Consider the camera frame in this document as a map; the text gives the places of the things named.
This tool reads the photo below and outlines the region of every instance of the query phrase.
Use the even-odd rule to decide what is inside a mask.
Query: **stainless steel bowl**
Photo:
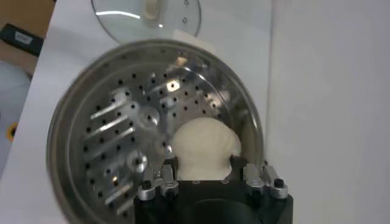
[[[175,131],[191,119],[223,121],[242,157],[259,168],[263,135],[245,86],[202,49],[140,41],[86,68],[58,103],[48,136],[48,171],[71,223],[133,223],[132,199],[148,167],[174,152]]]

